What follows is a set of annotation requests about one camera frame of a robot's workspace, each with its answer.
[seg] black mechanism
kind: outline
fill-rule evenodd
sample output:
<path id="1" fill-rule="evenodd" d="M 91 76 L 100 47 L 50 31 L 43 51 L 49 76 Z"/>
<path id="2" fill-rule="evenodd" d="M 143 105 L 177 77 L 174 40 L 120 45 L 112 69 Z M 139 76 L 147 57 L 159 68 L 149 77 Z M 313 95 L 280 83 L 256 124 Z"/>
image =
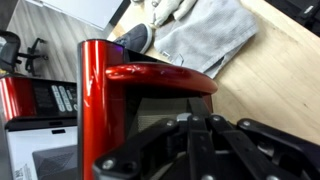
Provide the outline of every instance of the black mechanism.
<path id="1" fill-rule="evenodd" d="M 235 126 L 188 102 L 192 113 L 161 119 L 97 159 L 95 179 L 150 179 L 168 163 L 158 179 L 320 179 L 318 145 L 251 119 Z"/>
<path id="2" fill-rule="evenodd" d="M 320 0 L 266 1 L 317 36 L 320 36 Z"/>

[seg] black plastic part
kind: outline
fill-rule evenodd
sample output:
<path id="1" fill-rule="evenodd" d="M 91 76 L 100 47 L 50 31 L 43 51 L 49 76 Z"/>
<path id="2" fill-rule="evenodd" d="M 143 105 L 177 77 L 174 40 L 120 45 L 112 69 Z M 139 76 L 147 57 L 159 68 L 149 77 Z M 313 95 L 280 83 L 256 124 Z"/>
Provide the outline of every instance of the black plastic part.
<path id="1" fill-rule="evenodd" d="M 177 154 L 171 153 L 166 147 L 167 137 L 178 131 L 179 126 L 174 120 L 160 120 L 121 147 L 96 160 L 93 166 L 95 179 L 149 179 L 157 169 L 176 157 Z M 104 163 L 108 160 L 114 165 L 105 169 Z"/>
<path id="2" fill-rule="evenodd" d="M 266 0 L 272 6 L 320 36 L 320 0 Z"/>
<path id="3" fill-rule="evenodd" d="M 243 132 L 233 129 L 223 117 L 217 120 L 218 117 L 209 118 L 212 128 L 228 142 L 254 179 L 267 179 L 269 175 L 280 179 L 298 179 L 272 164 Z"/>
<path id="4" fill-rule="evenodd" d="M 76 126 L 75 117 L 47 117 L 47 118 L 19 118 L 7 122 L 5 128 L 8 131 L 23 131 L 32 129 L 45 129 L 57 127 Z"/>
<path id="5" fill-rule="evenodd" d="M 188 123 L 188 154 L 191 179 L 204 179 L 205 176 L 221 179 L 215 150 L 205 119 L 198 116 L 189 116 Z"/>

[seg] glossy red paint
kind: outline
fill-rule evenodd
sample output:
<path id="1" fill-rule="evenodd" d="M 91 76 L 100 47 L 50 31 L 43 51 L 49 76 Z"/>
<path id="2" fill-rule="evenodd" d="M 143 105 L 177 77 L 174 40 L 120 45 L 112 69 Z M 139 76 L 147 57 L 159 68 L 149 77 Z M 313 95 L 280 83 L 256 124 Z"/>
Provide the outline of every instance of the glossy red paint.
<path id="1" fill-rule="evenodd" d="M 81 49 L 82 179 L 93 180 L 94 161 L 125 139 L 124 90 L 105 75 L 107 67 L 123 63 L 123 48 L 103 40 L 88 40 Z"/>
<path id="2" fill-rule="evenodd" d="M 36 115 L 30 79 L 20 77 L 2 78 L 0 79 L 0 91 L 5 121 Z"/>
<path id="3" fill-rule="evenodd" d="M 106 69 L 108 79 L 123 84 L 144 84 L 182 91 L 213 94 L 217 84 L 195 70 L 160 63 L 128 63 Z"/>

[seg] gray cloth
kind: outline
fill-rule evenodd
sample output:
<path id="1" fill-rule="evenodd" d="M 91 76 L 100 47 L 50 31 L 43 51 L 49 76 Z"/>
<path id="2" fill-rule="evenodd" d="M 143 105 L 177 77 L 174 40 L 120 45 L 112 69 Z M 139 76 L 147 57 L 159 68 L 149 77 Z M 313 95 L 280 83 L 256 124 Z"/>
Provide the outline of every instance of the gray cloth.
<path id="1" fill-rule="evenodd" d="M 180 21 L 157 29 L 154 46 L 172 64 L 214 78 L 257 31 L 238 0 L 198 0 Z"/>

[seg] wooden surface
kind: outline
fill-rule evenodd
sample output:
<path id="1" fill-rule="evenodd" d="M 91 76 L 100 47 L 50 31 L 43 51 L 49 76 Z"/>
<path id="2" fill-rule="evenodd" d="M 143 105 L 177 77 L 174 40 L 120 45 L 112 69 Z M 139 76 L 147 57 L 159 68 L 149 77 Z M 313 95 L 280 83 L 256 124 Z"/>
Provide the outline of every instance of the wooden surface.
<path id="1" fill-rule="evenodd" d="M 259 33 L 219 73 L 214 111 L 252 118 L 320 144 L 320 39 L 263 0 L 241 0 Z M 108 39 L 146 22 L 131 6 Z M 147 55 L 165 60 L 152 47 Z"/>

